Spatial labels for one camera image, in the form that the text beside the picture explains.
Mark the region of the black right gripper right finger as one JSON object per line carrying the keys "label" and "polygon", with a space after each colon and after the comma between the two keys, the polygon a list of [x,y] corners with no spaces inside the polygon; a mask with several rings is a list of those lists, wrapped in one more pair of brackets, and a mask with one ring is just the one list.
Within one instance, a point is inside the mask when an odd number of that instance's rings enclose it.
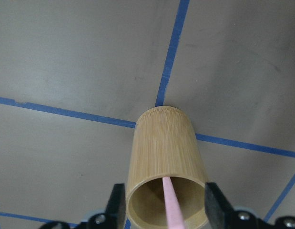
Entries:
{"label": "black right gripper right finger", "polygon": [[205,183],[205,214],[213,229],[230,229],[234,208],[214,182]]}

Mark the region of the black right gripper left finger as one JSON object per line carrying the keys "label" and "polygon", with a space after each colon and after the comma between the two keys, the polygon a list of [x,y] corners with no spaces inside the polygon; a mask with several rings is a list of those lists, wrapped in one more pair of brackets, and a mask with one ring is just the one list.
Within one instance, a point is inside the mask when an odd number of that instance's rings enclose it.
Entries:
{"label": "black right gripper left finger", "polygon": [[114,184],[105,209],[109,229],[123,229],[126,222],[125,184]]}

